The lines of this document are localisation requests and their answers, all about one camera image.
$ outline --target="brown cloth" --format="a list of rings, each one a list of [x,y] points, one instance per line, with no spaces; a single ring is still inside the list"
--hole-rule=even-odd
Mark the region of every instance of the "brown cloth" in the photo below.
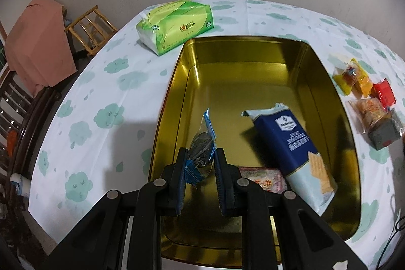
[[[33,0],[10,31],[5,43],[7,63],[36,96],[77,69],[64,32],[62,5]]]

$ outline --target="metallic gold box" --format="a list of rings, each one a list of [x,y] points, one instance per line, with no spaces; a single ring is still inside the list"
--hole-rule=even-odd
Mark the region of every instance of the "metallic gold box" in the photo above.
[[[206,37],[185,43],[161,111],[149,179],[160,177],[180,147],[190,146],[208,107],[217,146],[224,148],[228,163],[274,166],[252,121],[240,115],[276,102],[290,107],[330,167],[339,187],[323,218],[343,239],[350,238],[361,206],[352,132],[331,78],[312,48],[300,41]],[[162,255],[240,268],[241,219],[221,216],[213,172],[197,189],[187,186],[179,218],[164,219]],[[269,221],[276,235],[274,221]]]

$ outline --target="black cable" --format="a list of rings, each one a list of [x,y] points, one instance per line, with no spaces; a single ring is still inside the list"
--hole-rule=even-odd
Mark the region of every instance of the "black cable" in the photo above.
[[[386,251],[387,248],[388,248],[388,245],[389,245],[390,242],[392,241],[392,239],[394,239],[395,235],[396,235],[398,232],[400,232],[400,231],[402,231],[402,230],[405,229],[405,222],[404,222],[402,225],[398,226],[398,225],[400,224],[400,222],[401,222],[401,221],[404,221],[404,220],[405,220],[405,216],[400,217],[399,220],[395,223],[394,229],[392,229],[392,231],[395,230],[395,232],[394,232],[394,234],[390,237],[390,239],[388,239],[387,244],[385,245],[385,247],[384,247],[384,249],[383,249],[383,251],[382,251],[382,253],[381,253],[380,258],[378,259],[376,270],[381,269],[381,268],[379,267],[379,264],[380,264],[380,262],[381,262],[381,260],[382,260],[382,257],[384,256],[385,251]]]

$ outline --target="blue snack package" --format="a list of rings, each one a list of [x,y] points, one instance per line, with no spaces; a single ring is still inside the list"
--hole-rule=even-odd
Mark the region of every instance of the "blue snack package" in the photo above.
[[[276,103],[270,109],[245,110],[242,116],[252,119],[291,189],[322,215],[335,196],[337,184],[288,106]]]
[[[215,145],[215,132],[209,119],[209,109],[204,111],[200,129],[188,149],[186,161],[186,183],[197,186],[211,172]]]

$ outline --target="table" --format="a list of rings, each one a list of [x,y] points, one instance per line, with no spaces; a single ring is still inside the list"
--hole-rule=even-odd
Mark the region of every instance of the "table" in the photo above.
[[[260,0],[197,1],[211,6],[215,25],[201,37],[258,35],[303,40],[312,46],[330,76],[335,66],[356,57],[374,82],[390,81],[395,108],[405,122],[405,62],[373,37],[295,6]],[[29,211],[58,242],[108,190],[125,193],[147,181],[158,117],[182,46],[156,56],[138,40],[135,25],[139,20],[138,14],[86,67],[42,144]],[[348,111],[346,101],[354,97],[345,97],[336,88]],[[405,205],[403,145],[400,140],[376,151],[356,133],[352,120],[351,125],[361,172],[362,206],[360,227],[347,244],[375,269]],[[397,236],[383,261],[392,253]]]

